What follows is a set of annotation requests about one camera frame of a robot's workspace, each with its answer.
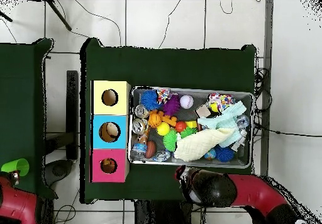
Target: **green cup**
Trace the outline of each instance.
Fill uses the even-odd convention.
[[[16,159],[3,164],[1,171],[13,172],[20,171],[20,176],[26,176],[29,171],[29,163],[26,159]]]

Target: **white ball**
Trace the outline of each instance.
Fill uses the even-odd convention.
[[[194,99],[190,95],[185,95],[180,98],[180,105],[182,108],[189,109],[194,104]]]

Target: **pink box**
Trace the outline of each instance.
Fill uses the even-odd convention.
[[[101,169],[103,159],[113,159],[117,168],[113,173],[105,173]],[[126,149],[93,149],[92,182],[125,182],[130,163],[126,156]]]

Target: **light blue cloth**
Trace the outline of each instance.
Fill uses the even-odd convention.
[[[237,123],[234,117],[243,114],[246,111],[246,107],[244,104],[239,101],[233,106],[227,107],[222,115],[217,116],[215,118],[198,118],[198,123],[204,126],[207,126],[209,129],[218,129],[218,128],[235,128],[235,131],[231,136],[229,136],[224,142],[220,143],[220,147],[227,147],[232,143],[235,143],[239,139],[241,139],[242,135],[239,132]]]

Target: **green toy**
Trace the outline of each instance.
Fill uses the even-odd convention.
[[[16,159],[3,164],[1,171],[13,172],[20,171],[20,176],[26,176],[29,171],[29,163],[26,159]]]
[[[167,150],[174,152],[176,142],[177,142],[177,132],[175,131],[175,129],[171,129],[168,132],[168,134],[164,136],[164,147]]]
[[[195,134],[196,132],[197,132],[196,128],[187,127],[182,132],[180,132],[180,135],[181,135],[181,138],[183,139],[189,135]]]

